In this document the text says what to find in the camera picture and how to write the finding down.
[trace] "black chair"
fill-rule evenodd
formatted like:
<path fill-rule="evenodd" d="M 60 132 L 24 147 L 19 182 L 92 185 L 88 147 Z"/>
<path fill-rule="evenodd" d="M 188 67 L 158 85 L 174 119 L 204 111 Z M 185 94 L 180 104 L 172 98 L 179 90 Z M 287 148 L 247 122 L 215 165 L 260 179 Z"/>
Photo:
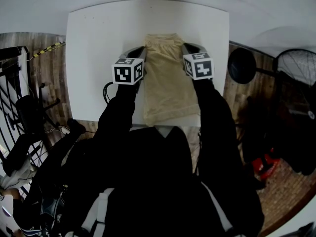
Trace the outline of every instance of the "black chair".
<path fill-rule="evenodd" d="M 43 106 L 42 93 L 41 89 L 45 87 L 45 84 L 42 83 L 39 87 L 39 99 L 36 100 L 32 96 L 27 95 L 21 97 L 16 102 L 16 110 L 19 116 L 19 119 L 13 120 L 9 114 L 7 118 L 11 125 L 12 130 L 15 130 L 14 125 L 21 123 L 25 133 L 32 134 L 42 134 L 43 133 L 43 124 L 47 121 L 54 128 L 58 129 L 59 123 L 54 123 L 50 117 L 46 114 L 46 111 L 55 105 L 60 103 L 60 99 L 57 98 L 54 104 L 51 104 L 47 107 Z"/>

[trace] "red object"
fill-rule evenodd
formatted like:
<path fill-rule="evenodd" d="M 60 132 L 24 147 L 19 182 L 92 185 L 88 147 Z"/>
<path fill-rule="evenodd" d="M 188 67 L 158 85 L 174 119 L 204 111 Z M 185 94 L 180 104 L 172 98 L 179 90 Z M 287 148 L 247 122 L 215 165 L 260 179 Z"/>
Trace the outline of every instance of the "red object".
<path fill-rule="evenodd" d="M 280 159 L 279 158 L 271 158 L 269 154 L 265 154 L 265 159 L 267 165 L 272 165 L 269 169 L 263 170 L 263 164 L 260 158 L 256 158 L 252 161 L 253 170 L 260 175 L 261 180 L 265 180 L 270 177 L 278 166 Z"/>

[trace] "white wall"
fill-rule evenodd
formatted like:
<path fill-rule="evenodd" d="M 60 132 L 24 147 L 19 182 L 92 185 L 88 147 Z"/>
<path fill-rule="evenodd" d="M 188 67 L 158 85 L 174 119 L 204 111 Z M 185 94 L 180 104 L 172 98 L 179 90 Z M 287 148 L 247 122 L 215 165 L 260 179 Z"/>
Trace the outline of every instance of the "white wall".
<path fill-rule="evenodd" d="M 0 33 L 66 34 L 68 13 L 118 0 L 0 0 Z M 230 13 L 230 40 L 272 55 L 316 51 L 316 0 L 181 0 Z"/>

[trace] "wooden floor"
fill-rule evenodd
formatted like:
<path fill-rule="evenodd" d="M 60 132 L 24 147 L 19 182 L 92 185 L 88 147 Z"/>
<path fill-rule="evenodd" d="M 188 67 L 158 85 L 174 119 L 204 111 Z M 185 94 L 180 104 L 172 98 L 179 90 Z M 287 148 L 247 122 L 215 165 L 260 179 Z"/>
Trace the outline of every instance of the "wooden floor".
<path fill-rule="evenodd" d="M 38 33 L 0 34 L 0 48 L 23 45 L 32 55 L 61 39 L 65 40 L 65 37 Z M 230 45 L 230 52 L 236 48 L 236 46 Z M 256 52 L 254 52 L 254 56 L 258 68 L 272 69 L 272 58 Z M 38 92 L 37 87 L 42 82 L 46 84 L 46 88 L 43 90 L 44 105 L 53 103 L 56 98 L 61 99 L 61 104 L 49 110 L 48 114 L 55 122 L 66 126 L 67 119 L 72 115 L 67 90 L 65 47 L 46 52 L 32 59 L 30 72 L 33 92 Z M 235 121 L 239 122 L 240 113 L 246 105 L 248 96 L 262 99 L 269 104 L 274 92 L 274 83 L 272 77 L 257 73 L 251 83 L 241 85 L 232 81 L 227 74 L 224 97 L 232 110 Z M 80 123 L 91 132 L 95 132 L 98 128 L 97 122 L 80 121 Z M 197 132 L 196 128 L 187 128 L 194 165 L 198 156 Z M 91 137 L 93 137 L 93 133 L 85 133 L 81 139 Z M 52 145 L 60 138 L 61 134 L 58 131 L 48 134 Z M 267 187 L 258 194 L 265 214 L 261 235 L 265 236 L 293 217 L 316 194 L 316 172 L 310 176 L 303 176 L 293 172 L 286 162 L 281 161 L 273 176 L 268 180 Z"/>

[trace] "black cable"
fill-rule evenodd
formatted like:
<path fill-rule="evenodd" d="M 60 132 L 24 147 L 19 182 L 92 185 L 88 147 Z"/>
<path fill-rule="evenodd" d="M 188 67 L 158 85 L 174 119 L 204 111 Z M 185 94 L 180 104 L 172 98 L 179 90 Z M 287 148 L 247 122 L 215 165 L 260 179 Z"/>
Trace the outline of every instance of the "black cable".
<path fill-rule="evenodd" d="M 40 163 L 42 164 L 43 162 L 40 160 L 40 157 L 41 157 L 41 153 L 42 153 L 42 150 L 43 150 L 43 146 L 44 146 L 44 141 L 42 140 L 42 145 L 41 145 L 41 149 L 40 149 L 40 153 L 39 153 L 39 160 L 38 160 L 38 167 L 40 167 Z"/>
<path fill-rule="evenodd" d="M 40 159 L 40 156 L 39 156 L 39 154 L 38 154 L 38 151 L 36 151 L 35 154 L 36 154 L 36 156 L 37 156 L 37 159 L 39 159 L 39 161 L 40 161 L 41 163 L 43 163 L 43 162 L 41 161 L 41 159 Z M 33 160 L 33 156 L 31 157 L 31 160 L 32 160 L 32 163 L 34 164 L 34 166 L 36 166 L 36 164 L 35 164 L 35 162 L 34 162 L 34 160 Z"/>
<path fill-rule="evenodd" d="M 39 159 L 39 158 L 40 158 L 41 156 L 43 156 L 45 153 L 47 153 L 47 150 L 46 150 L 44 153 L 42 153 L 39 157 L 35 158 L 34 160 Z"/>
<path fill-rule="evenodd" d="M 108 96 L 107 90 L 108 90 L 108 87 L 109 87 L 111 84 L 113 84 L 113 82 L 107 83 L 107 84 L 104 86 L 104 88 L 103 88 L 103 98 L 104 98 L 105 102 L 107 103 L 107 105 L 109 104 L 108 99 L 109 99 L 109 101 L 110 101 L 110 98 L 109 98 L 109 96 Z"/>

